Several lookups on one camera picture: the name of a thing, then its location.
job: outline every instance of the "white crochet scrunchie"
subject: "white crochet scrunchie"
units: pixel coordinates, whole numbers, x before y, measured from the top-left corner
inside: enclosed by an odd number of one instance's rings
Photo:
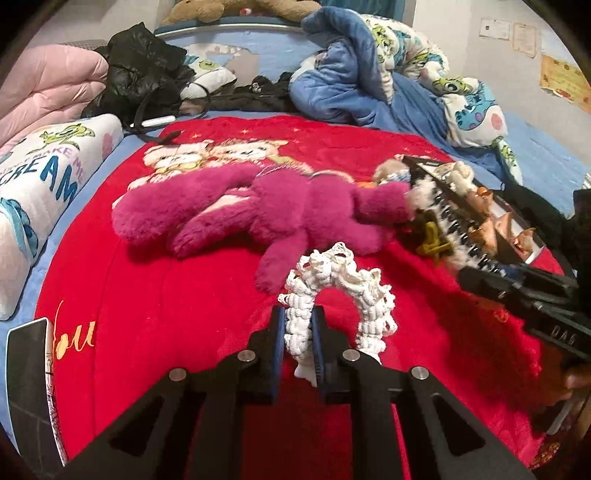
[[[310,318],[314,299],[328,287],[336,287],[353,298],[361,317],[356,347],[380,361],[379,354],[386,348],[382,337],[397,329],[390,315],[395,297],[390,293],[391,286],[380,285],[380,280],[379,268],[357,271],[353,252],[342,242],[326,252],[314,250],[309,257],[300,258],[285,282],[288,293],[278,298],[287,307],[285,346],[298,362],[296,377],[305,378],[316,386]]]

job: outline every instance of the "teddy bear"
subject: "teddy bear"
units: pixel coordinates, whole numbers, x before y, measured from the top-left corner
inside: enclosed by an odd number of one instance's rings
[[[307,176],[289,166],[253,163],[204,168],[130,190],[112,212],[113,229],[131,245],[165,238],[177,258],[248,232],[267,246],[255,286],[278,292],[307,251],[344,242],[354,253],[376,253],[392,225],[408,220],[408,184],[361,187],[342,176]]]
[[[260,9],[292,22],[300,22],[319,8],[320,4],[312,0],[182,0],[173,7],[162,25],[195,19],[210,23],[223,15],[238,15],[241,11]]]

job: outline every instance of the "black jacket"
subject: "black jacket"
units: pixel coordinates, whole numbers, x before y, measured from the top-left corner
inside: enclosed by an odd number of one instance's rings
[[[277,83],[263,76],[250,85],[236,87],[228,95],[212,95],[210,110],[241,110],[243,112],[297,112],[291,103],[289,87],[291,72],[284,72]]]
[[[185,49],[168,45],[140,23],[96,51],[109,62],[106,88],[84,108],[82,117],[112,113],[129,125],[148,96],[143,119],[178,114],[180,91],[194,76],[183,65]]]

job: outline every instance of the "black gripper frame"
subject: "black gripper frame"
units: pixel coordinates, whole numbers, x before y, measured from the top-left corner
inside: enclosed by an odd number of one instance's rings
[[[227,356],[211,370],[172,370],[74,457],[56,480],[238,478],[242,409],[275,401],[284,326],[285,310],[273,307],[269,327],[254,332],[246,350]]]
[[[502,303],[528,334],[561,350],[565,367],[591,362],[591,317],[580,309],[575,280],[529,265],[510,265],[504,276],[465,267],[457,280],[463,290]]]
[[[427,369],[401,372],[351,351],[346,336],[327,327],[322,307],[311,324],[320,394],[328,404],[350,404],[353,480],[403,479],[392,404],[413,480],[535,478]]]

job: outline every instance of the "cartoon bear print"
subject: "cartoon bear print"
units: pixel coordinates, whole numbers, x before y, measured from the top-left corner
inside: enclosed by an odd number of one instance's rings
[[[136,189],[147,183],[164,181],[181,173],[196,170],[209,156],[208,146],[213,140],[181,145],[156,145],[144,153],[144,165],[154,169],[154,173],[132,181],[127,190]],[[115,208],[123,195],[113,202]]]
[[[207,162],[207,166],[219,166],[232,162],[251,161],[263,165],[264,160],[271,160],[277,165],[285,165],[298,168],[302,173],[311,174],[312,169],[306,163],[295,160],[289,156],[279,154],[279,147],[287,145],[287,140],[239,140],[231,138],[224,140],[219,145],[211,145],[210,157],[215,160]]]

